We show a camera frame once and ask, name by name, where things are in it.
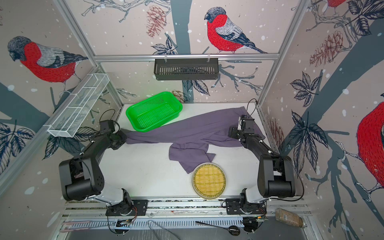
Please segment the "black spoon tool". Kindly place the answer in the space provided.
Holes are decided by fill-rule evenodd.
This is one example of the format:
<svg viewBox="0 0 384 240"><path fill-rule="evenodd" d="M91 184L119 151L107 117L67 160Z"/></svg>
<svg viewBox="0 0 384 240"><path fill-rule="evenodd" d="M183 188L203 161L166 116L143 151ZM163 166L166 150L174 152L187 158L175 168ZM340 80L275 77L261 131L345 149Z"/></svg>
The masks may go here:
<svg viewBox="0 0 384 240"><path fill-rule="evenodd" d="M211 224L207 224L207 223L203 223L203 222L199 222L199 221L195 221L195 224L200 225L200 226L207 226L207 227L223 229L223 230L228 231L232 236L235 236L235 237L239 236L241 234L240 228L237 226L234 226L234 225L226 228L226 227L215 226L215 225L211 225Z"/></svg>

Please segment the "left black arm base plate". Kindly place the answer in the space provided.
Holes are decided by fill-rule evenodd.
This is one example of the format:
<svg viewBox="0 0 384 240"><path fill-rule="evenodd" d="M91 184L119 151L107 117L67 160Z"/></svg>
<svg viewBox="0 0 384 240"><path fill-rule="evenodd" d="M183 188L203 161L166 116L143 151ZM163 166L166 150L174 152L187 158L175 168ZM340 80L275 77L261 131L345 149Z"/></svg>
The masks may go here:
<svg viewBox="0 0 384 240"><path fill-rule="evenodd" d="M130 204L121 202L116 205L107 205L106 216L108 217L122 217L122 216L145 216L148 200L131 200Z"/></svg>

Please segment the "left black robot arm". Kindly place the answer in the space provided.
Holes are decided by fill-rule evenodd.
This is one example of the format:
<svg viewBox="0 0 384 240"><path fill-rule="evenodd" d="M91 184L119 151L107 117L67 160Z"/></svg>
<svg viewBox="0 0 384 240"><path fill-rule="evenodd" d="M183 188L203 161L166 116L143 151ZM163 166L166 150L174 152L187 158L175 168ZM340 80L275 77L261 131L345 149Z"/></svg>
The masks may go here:
<svg viewBox="0 0 384 240"><path fill-rule="evenodd" d="M90 137L90 144L77 157L59 164L63 198L66 201L95 200L105 203L113 213L124 214L134 207L125 189L107 184L99 167L107 149L118 150L127 141L127 135L115 130L120 125L114 120L100 123L100 131Z"/></svg>

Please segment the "green plastic basket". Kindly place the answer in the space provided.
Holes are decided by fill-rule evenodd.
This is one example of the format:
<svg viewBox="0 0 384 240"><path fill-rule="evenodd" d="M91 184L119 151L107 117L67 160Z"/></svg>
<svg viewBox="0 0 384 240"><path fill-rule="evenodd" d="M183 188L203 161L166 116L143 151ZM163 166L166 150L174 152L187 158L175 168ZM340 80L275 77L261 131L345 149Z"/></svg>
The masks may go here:
<svg viewBox="0 0 384 240"><path fill-rule="evenodd" d="M134 104L126 116L137 132L149 132L177 118L183 106L170 92L162 92Z"/></svg>

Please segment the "purple trousers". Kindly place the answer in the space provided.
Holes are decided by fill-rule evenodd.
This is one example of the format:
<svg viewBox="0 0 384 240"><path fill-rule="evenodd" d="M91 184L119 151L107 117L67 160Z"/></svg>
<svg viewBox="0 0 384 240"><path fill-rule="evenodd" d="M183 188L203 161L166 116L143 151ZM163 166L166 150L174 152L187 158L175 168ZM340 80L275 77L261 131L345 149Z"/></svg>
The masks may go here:
<svg viewBox="0 0 384 240"><path fill-rule="evenodd" d="M197 166L213 161L216 155L208 152L210 145L224 148L242 146L239 140L229 137L230 128L238 127L242 115L250 116L245 107L209 112L146 133L126 129L122 131L129 145L171 143L169 159L179 162L186 173L190 174Z"/></svg>

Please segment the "round yellow woven tray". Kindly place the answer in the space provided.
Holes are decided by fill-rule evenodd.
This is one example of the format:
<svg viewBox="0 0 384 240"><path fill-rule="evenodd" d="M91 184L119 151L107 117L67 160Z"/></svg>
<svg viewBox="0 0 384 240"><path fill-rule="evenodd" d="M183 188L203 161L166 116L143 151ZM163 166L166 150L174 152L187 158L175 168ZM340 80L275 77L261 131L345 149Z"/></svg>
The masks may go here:
<svg viewBox="0 0 384 240"><path fill-rule="evenodd" d="M192 175L192 186L196 194L206 200L220 197L227 186L227 178L218 165L204 163L195 168Z"/></svg>

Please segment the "horizontal aluminium frame bar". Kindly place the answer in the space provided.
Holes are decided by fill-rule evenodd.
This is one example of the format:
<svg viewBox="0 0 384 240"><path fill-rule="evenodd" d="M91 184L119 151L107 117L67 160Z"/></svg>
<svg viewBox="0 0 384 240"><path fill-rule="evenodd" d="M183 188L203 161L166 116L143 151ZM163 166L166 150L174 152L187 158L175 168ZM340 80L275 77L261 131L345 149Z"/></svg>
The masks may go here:
<svg viewBox="0 0 384 240"><path fill-rule="evenodd" d="M94 61L97 63L109 62L152 62L156 59L218 59L225 60L267 60L276 61L280 54L189 54L189 55L96 55Z"/></svg>

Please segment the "brown bottle lying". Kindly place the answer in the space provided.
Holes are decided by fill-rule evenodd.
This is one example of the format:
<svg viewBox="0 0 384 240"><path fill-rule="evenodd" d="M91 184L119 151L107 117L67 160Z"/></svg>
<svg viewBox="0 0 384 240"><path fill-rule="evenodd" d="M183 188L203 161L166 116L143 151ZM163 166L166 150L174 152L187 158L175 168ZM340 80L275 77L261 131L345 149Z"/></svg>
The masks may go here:
<svg viewBox="0 0 384 240"><path fill-rule="evenodd" d="M292 227L302 228L302 229L306 227L306 223L303 221L303 219L299 215L281 208L276 209L275 219L280 223L283 223Z"/></svg>

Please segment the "aluminium mounting rail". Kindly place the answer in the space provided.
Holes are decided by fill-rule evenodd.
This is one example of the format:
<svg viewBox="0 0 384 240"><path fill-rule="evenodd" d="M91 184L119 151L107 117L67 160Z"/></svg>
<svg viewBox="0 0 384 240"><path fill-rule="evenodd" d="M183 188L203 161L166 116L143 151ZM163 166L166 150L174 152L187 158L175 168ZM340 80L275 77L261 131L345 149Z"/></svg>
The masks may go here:
<svg viewBox="0 0 384 240"><path fill-rule="evenodd" d="M236 201L227 204L224 199L150 199L145 206L138 203L138 210L128 216L108 217L104 204L95 201L70 202L62 216L59 231L107 230L123 234L129 230L192 228L196 227L197 221L220 227L242 227L244 218L254 218L258 222L273 220L277 209L285 209L302 218L311 216L303 200L268 201L255 213L241 210L236 205Z"/></svg>

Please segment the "black hanging wall basket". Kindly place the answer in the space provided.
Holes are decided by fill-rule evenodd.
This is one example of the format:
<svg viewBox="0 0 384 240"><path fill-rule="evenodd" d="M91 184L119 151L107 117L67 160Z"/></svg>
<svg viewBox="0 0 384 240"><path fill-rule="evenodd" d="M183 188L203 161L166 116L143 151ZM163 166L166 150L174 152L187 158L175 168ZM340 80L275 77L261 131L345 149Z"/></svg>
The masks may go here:
<svg viewBox="0 0 384 240"><path fill-rule="evenodd" d="M154 75L158 81L216 80L218 59L157 59Z"/></svg>

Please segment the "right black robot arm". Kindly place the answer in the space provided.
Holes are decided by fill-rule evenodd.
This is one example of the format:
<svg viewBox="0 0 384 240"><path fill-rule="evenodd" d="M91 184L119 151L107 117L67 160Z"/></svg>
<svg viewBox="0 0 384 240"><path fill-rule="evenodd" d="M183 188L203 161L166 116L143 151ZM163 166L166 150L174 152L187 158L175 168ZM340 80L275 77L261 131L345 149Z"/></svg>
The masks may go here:
<svg viewBox="0 0 384 240"><path fill-rule="evenodd" d="M282 157L265 144L263 137L255 133L254 123L254 119L242 115L238 126L229 130L229 137L238 140L259 160L257 184L240 193L242 210L253 210L272 199L292 202L296 194L291 159Z"/></svg>

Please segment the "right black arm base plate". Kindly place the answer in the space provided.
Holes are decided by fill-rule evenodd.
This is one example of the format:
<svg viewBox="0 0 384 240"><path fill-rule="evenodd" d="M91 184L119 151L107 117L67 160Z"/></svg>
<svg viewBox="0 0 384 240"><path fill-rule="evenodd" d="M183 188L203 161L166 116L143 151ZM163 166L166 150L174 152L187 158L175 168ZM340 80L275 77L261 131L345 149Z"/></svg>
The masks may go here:
<svg viewBox="0 0 384 240"><path fill-rule="evenodd" d="M267 212L264 204L241 203L240 199L225 199L227 215L265 215Z"/></svg>

